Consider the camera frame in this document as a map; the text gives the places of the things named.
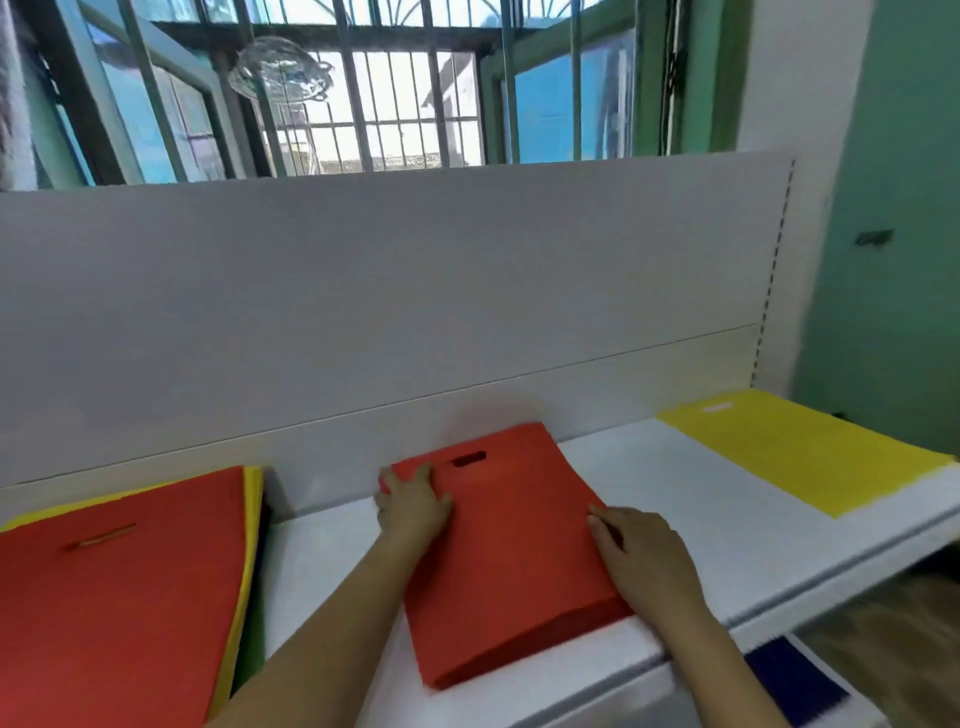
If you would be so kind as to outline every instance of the curtain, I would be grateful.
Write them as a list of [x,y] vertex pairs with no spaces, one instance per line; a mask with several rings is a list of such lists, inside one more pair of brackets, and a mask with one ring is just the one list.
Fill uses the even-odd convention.
[[0,192],[36,189],[34,145],[10,0],[0,0]]

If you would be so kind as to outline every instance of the red bag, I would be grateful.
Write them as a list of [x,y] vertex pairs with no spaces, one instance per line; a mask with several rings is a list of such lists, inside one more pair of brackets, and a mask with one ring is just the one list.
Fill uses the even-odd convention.
[[542,424],[404,460],[394,473],[407,480],[425,462],[434,491],[455,503],[405,596],[426,685],[448,688],[632,614],[587,528],[587,506],[603,502]]
[[230,468],[0,533],[0,725],[203,726],[244,512]]

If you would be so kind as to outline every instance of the floor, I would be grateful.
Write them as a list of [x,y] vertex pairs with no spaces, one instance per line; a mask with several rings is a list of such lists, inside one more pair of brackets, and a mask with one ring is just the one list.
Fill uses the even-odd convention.
[[955,558],[941,560],[945,569],[911,571],[797,632],[893,728],[960,727],[960,548],[955,550]]

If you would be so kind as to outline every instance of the shelf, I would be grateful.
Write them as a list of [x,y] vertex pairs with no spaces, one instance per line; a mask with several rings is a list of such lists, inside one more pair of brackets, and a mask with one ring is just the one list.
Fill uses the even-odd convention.
[[[690,549],[710,608],[744,649],[960,533],[957,465],[834,519],[658,420],[571,440],[561,450],[608,504],[664,515]],[[332,593],[377,530],[371,498],[271,530],[263,570],[268,655]],[[589,725],[670,692],[665,663],[660,645],[631,618],[434,692],[420,681],[401,614],[359,724]]]

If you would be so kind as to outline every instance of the stack of bags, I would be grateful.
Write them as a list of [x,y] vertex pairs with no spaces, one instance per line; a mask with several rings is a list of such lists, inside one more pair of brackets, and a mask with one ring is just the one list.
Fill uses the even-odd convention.
[[230,696],[263,477],[235,467],[0,529],[0,725],[203,726]]

